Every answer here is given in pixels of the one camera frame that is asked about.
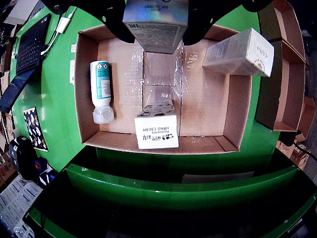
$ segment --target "white bottle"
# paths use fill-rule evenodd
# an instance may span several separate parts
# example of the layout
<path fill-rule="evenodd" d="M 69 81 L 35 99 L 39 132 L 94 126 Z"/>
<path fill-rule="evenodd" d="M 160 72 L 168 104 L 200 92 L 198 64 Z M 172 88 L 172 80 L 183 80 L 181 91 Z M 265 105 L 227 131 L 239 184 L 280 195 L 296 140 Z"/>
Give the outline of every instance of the white bottle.
<path fill-rule="evenodd" d="M 111 90 L 109 63 L 105 60 L 90 63 L 91 96 L 95 110 L 93 112 L 96 124 L 105 124 L 114 120 L 113 109 L 110 107 Z"/>

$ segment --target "white cable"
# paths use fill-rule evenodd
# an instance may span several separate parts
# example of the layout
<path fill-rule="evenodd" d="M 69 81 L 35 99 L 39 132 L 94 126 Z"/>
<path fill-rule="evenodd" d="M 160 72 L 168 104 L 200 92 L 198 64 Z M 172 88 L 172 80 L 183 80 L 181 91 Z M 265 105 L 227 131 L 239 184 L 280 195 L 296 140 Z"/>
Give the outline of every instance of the white cable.
<path fill-rule="evenodd" d="M 47 49 L 41 52 L 41 55 L 44 55 L 46 52 L 48 52 L 48 51 L 50 50 L 50 48 L 52 47 L 54 41 L 56 40 L 57 35 L 58 35 L 58 32 L 56 32 L 56 34 L 55 34 L 55 36 L 54 36 L 52 42 L 49 44 L 49 46 L 47 47 Z"/>
<path fill-rule="evenodd" d="M 74 8 L 73 12 L 68 15 L 68 18 L 71 19 L 74 15 L 74 12 L 76 11 L 77 7 Z"/>
<path fill-rule="evenodd" d="M 57 35 L 58 35 L 59 33 L 64 33 L 64 31 L 65 31 L 65 29 L 67 28 L 67 26 L 68 26 L 68 24 L 69 24 L 71 18 L 72 18 L 73 15 L 74 15 L 76 9 L 77 9 L 77 7 L 74 8 L 74 10 L 72 11 L 72 13 L 69 14 L 67 18 L 66 18 L 66 17 L 62 17 L 62 18 L 60 19 L 60 21 L 59 21 L 59 23 L 58 23 L 58 25 L 57 25 L 57 27 L 56 27 L 56 29 L 55 29 L 56 34 L 55 34 L 55 36 L 54 36 L 52 42 L 51 42 L 51 43 L 49 44 L 49 46 L 46 48 L 46 50 L 44 50 L 44 51 L 41 52 L 41 55 L 42 55 L 42 56 L 50 50 L 50 48 L 52 47 L 54 41 L 56 40 Z"/>

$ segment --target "bottle cap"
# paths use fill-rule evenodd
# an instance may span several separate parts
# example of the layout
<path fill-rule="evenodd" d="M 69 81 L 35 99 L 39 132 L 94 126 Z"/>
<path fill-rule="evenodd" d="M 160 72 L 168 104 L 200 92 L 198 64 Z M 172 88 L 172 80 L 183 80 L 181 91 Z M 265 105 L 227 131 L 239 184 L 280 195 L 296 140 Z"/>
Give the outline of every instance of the bottle cap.
<path fill-rule="evenodd" d="M 96 124 L 106 124 L 114 120 L 113 109 L 110 106 L 96 107 L 93 112 Z"/>

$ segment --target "sticker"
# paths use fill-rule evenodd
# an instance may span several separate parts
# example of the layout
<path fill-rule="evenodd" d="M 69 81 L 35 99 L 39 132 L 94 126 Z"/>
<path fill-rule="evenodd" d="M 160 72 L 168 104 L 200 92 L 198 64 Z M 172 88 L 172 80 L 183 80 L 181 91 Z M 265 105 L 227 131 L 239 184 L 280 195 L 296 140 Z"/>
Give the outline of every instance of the sticker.
<path fill-rule="evenodd" d="M 71 49 L 70 49 L 71 53 L 76 53 L 76 46 L 77 46 L 76 44 L 71 45 Z"/>

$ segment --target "green surface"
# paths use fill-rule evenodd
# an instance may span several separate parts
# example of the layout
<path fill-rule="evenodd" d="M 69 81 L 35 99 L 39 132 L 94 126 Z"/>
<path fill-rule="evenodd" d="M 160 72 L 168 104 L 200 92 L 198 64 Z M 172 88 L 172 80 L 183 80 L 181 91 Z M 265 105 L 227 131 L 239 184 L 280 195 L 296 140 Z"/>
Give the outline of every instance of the green surface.
<path fill-rule="evenodd" d="M 41 10 L 25 24 L 17 36 L 21 36 L 49 12 L 47 8 Z M 52 13 L 47 41 L 51 38 L 57 21 L 58 15 Z M 67 30 L 57 37 L 48 56 L 43 60 L 42 80 L 39 74 L 32 77 L 12 109 L 15 126 L 28 137 L 23 110 L 37 108 L 40 125 L 49 149 L 48 152 L 37 150 L 37 154 L 47 158 L 50 165 L 57 171 L 65 167 L 83 148 L 76 118 L 74 86 L 69 83 L 70 61 L 75 59 L 75 53 L 71 53 L 71 45 L 76 43 L 78 31 L 100 24 L 101 22 L 96 18 L 77 9 Z M 16 60 L 12 59 L 11 80 L 15 76 L 15 66 Z"/>
<path fill-rule="evenodd" d="M 264 197 L 288 185 L 297 168 L 288 167 L 242 180 L 201 184 L 122 178 L 93 170 L 82 171 L 82 167 L 75 164 L 70 164 L 66 171 L 76 190 L 99 201 L 129 207 L 198 211 L 239 206 Z"/>
<path fill-rule="evenodd" d="M 26 23 L 17 36 L 21 36 L 48 12 L 47 8 L 41 10 Z M 51 37 L 57 20 L 58 15 L 53 14 L 47 40 Z M 57 37 L 48 56 L 43 60 L 42 79 L 39 74 L 35 75 L 12 109 L 15 126 L 21 130 L 23 135 L 28 136 L 23 110 L 37 108 L 40 125 L 49 149 L 49 152 L 37 151 L 37 153 L 39 156 L 47 158 L 57 171 L 60 171 L 83 148 L 76 119 L 74 86 L 69 83 L 70 60 L 75 58 L 75 54 L 70 52 L 71 45 L 76 43 L 78 31 L 100 24 L 101 22 L 96 18 L 81 9 L 77 9 L 65 34 Z M 247 12 L 243 7 L 233 10 L 220 19 L 217 24 L 239 31 L 250 27 L 259 31 L 257 14 Z M 15 65 L 16 60 L 12 59 L 11 80 L 15 76 Z M 279 133 L 272 132 L 254 121 L 259 88 L 260 77 L 254 77 L 249 117 L 240 153 L 181 157 L 152 156 L 151 160 L 160 158 L 166 161 L 171 169 L 192 171 L 193 173 L 205 173 L 206 170 L 221 173 L 222 169 L 227 170 L 229 167 L 237 171 L 250 171 L 262 166 L 269 160 Z M 126 159 L 127 163 L 147 163 L 149 161 L 147 155 L 136 156 L 127 153 L 122 155 L 121 152 L 108 150 L 105 150 L 104 153 L 108 158 Z"/>
<path fill-rule="evenodd" d="M 39 195 L 24 218 L 36 235 L 41 213 L 54 237 L 105 237 L 108 230 L 143 237 L 138 232 L 147 229 L 173 230 L 177 237 L 200 237 L 198 231 L 202 237 L 237 237 L 235 231 L 247 227 L 246 237 L 275 238 L 301 217 L 317 217 L 316 186 L 278 150 L 252 178 L 203 184 L 117 177 L 96 171 L 96 158 L 96 150 L 85 147 Z"/>

